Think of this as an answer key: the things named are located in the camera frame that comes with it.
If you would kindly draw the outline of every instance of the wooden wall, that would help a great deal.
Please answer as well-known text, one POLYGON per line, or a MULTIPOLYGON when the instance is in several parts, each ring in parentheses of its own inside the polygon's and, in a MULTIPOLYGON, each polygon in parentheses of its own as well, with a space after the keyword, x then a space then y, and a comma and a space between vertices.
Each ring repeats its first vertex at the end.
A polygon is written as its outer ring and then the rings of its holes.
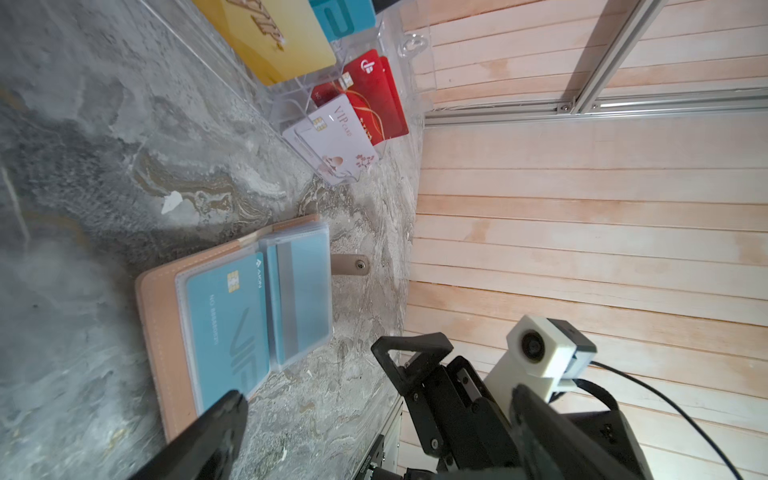
MULTIPOLYGON (((420 0, 434 65, 416 73, 436 84, 436 108, 572 98, 635 1, 420 0)), ((756 87, 768 87, 768 2, 669 0, 604 96, 756 87)))
MULTIPOLYGON (((566 319, 766 480, 767 132, 768 114, 427 130, 406 334, 444 332, 488 372, 522 315, 566 319)), ((729 478, 652 393, 585 378, 621 403, 656 480, 729 478)), ((433 462, 407 414, 401 440, 400 465, 433 462)))

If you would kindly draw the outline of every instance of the white vip card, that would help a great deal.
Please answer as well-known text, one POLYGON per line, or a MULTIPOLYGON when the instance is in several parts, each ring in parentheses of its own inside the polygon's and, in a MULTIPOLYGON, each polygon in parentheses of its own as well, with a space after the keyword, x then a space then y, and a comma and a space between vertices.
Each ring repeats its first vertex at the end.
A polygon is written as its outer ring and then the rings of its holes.
POLYGON ((331 186, 357 181, 379 159, 345 94, 285 130, 283 137, 331 186))

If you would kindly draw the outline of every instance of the marble tabletop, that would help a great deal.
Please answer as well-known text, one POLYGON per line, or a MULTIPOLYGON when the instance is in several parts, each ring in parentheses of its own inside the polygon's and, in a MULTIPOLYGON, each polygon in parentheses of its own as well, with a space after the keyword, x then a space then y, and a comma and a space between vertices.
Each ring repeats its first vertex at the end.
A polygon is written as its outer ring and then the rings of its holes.
POLYGON ((370 346, 402 331, 420 116, 331 190, 138 0, 4 0, 0 38, 0 478, 155 455, 134 279, 314 212, 372 270, 334 277, 333 339, 257 393, 232 476, 350 478, 396 399, 370 346))

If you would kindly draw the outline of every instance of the wire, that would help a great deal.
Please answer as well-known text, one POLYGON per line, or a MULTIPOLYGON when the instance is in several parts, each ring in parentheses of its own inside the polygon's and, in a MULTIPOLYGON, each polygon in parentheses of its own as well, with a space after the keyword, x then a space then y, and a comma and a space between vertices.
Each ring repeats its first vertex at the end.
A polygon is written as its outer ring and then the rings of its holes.
POLYGON ((664 395, 662 392, 659 392, 654 387, 648 385, 646 382, 636 379, 632 375, 628 375, 627 373, 624 373, 621 370, 615 369, 612 366, 608 366, 608 365, 605 365, 604 363, 595 362, 595 361, 592 361, 592 365, 599 366, 600 368, 605 369, 609 372, 613 372, 616 375, 621 375, 625 379, 631 380, 632 382, 637 383, 639 386, 643 386, 649 389, 651 392, 655 393, 656 395, 660 396, 662 400, 664 400, 666 403, 669 403, 673 409, 677 410, 677 413, 680 413, 683 416, 683 418, 686 419, 688 423, 690 423, 690 426, 696 429, 696 431, 699 432, 699 435, 704 437, 704 440, 707 440, 707 443, 709 443, 710 446, 714 449, 714 451, 717 452, 717 454, 723 459, 723 462, 725 462, 725 465, 730 469, 730 472, 733 473, 733 476, 738 478, 738 480, 743 480, 743 478, 741 477, 741 474, 738 472, 738 470, 736 470, 736 467, 733 465, 733 463, 731 463, 728 457, 726 457, 725 453, 723 453, 723 451, 720 450, 720 447, 717 446, 717 443, 715 443, 710 438, 710 436, 707 435, 705 431, 701 429, 701 427, 699 427, 699 425, 694 421, 694 419, 689 417, 688 414, 684 412, 682 408, 677 406, 677 404, 673 402, 668 396, 664 395))

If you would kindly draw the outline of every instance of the gold vip card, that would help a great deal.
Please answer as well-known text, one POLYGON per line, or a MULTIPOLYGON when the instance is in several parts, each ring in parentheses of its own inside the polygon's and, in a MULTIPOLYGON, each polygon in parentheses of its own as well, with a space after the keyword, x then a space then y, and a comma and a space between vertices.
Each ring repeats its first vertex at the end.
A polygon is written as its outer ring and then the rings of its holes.
POLYGON ((265 85, 336 63, 307 0, 192 1, 265 85))

